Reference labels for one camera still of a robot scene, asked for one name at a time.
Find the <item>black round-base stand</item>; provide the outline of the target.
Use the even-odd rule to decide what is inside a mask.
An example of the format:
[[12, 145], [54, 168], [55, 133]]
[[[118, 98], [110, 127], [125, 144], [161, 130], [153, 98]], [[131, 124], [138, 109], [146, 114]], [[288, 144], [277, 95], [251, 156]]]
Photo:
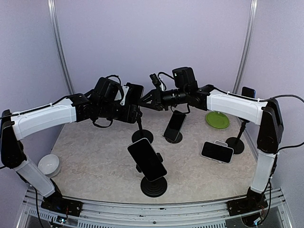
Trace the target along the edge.
[[[159, 153], [157, 153], [157, 156], [159, 160], [163, 162], [163, 159]], [[142, 173], [138, 165], [136, 165], [136, 169], [139, 173]], [[168, 187], [168, 183], [165, 179], [165, 176], [150, 182], [143, 175], [143, 178], [140, 183], [140, 188], [142, 193], [150, 198], [157, 198], [162, 196], [166, 192], [167, 187]]]

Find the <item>tall black phone stand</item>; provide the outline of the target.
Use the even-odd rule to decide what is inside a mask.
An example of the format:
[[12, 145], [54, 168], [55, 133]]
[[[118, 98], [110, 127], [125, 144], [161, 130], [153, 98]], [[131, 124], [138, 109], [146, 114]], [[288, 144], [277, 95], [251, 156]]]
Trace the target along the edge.
[[138, 130], [136, 132], [133, 133], [132, 135], [132, 142], [136, 142], [142, 138], [147, 138], [148, 141], [150, 143], [153, 142], [153, 134], [148, 131], [148, 130], [145, 130], [143, 129], [143, 126], [142, 126], [142, 116], [143, 116], [143, 113], [141, 112], [140, 110], [140, 107], [137, 107], [137, 118], [136, 118], [136, 122], [137, 122], [137, 125], [138, 125]]

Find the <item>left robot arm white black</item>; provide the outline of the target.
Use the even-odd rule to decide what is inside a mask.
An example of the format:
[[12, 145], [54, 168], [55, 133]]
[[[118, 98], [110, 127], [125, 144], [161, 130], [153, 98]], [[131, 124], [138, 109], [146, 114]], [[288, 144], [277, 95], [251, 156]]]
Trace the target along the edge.
[[66, 95], [59, 100], [26, 111], [3, 111], [0, 118], [0, 160], [5, 168], [13, 169], [43, 197], [43, 209], [79, 216], [82, 202], [65, 199], [59, 187], [38, 168], [24, 152], [22, 140], [60, 125], [104, 118], [133, 124], [138, 117], [137, 102], [143, 86], [122, 85], [116, 75], [99, 78], [96, 86], [85, 94]]

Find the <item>black phone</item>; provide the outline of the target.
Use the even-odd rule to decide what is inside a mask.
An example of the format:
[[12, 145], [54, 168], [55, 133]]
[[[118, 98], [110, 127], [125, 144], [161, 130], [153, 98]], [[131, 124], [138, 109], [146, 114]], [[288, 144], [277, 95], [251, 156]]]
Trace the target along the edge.
[[139, 100], [143, 95], [144, 87], [142, 85], [127, 83], [127, 87], [129, 87], [126, 97], [125, 97], [125, 105], [138, 105]]

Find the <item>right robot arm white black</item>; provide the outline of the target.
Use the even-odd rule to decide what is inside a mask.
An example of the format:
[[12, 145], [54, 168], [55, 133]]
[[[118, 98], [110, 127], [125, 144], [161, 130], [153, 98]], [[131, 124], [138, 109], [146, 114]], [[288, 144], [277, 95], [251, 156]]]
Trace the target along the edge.
[[257, 137], [257, 167], [245, 198], [230, 200], [227, 207], [230, 216], [249, 213], [269, 207], [264, 193], [276, 169], [278, 146], [284, 130], [278, 101], [274, 98], [260, 100], [224, 92], [213, 85], [199, 87], [191, 67], [172, 71], [176, 89], [162, 91], [158, 76], [150, 76], [155, 89], [139, 100], [139, 105], [156, 111], [170, 106], [187, 104], [204, 111], [229, 114], [243, 120], [242, 128], [252, 122], [259, 126]]

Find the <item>phone with white edge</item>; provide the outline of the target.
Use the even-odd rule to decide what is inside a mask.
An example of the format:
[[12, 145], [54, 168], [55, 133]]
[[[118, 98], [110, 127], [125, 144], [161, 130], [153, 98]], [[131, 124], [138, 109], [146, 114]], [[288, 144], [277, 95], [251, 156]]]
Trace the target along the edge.
[[148, 181], [155, 181], [167, 174], [167, 170], [147, 138], [130, 144], [127, 150]]
[[185, 119], [186, 119], [186, 114], [175, 110], [170, 118], [170, 121], [166, 127], [163, 136], [166, 139], [175, 141], [182, 129]]

